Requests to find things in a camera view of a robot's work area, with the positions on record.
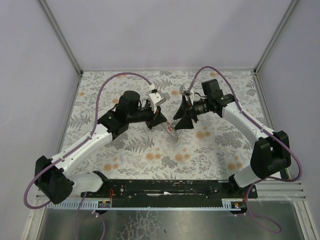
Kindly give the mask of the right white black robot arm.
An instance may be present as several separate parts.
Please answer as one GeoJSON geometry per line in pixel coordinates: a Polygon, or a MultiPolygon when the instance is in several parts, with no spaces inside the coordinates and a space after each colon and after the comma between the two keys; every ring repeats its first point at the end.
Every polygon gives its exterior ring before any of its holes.
{"type": "Polygon", "coordinates": [[[288,152],[289,137],[284,131],[275,132],[242,110],[232,94],[224,94],[217,79],[201,84],[204,97],[194,100],[194,92],[182,85],[179,92],[182,101],[174,115],[178,120],[175,130],[193,129],[198,116],[209,112],[236,127],[253,148],[249,165],[229,178],[238,188],[247,187],[259,180],[268,178],[291,165],[288,152]]]}

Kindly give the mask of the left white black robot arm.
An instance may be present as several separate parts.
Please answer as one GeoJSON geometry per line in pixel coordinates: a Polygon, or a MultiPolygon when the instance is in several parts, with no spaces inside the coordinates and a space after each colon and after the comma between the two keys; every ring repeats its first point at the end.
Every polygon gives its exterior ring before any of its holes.
{"type": "Polygon", "coordinates": [[[69,196],[84,192],[98,192],[107,177],[100,171],[74,174],[74,170],[99,148],[111,143],[128,130],[133,123],[146,123],[149,129],[166,122],[160,105],[166,101],[156,89],[148,94],[144,106],[140,95],[127,90],[118,104],[101,116],[93,129],[85,136],[51,158],[41,156],[35,163],[35,185],[53,204],[59,204],[69,196]]]}

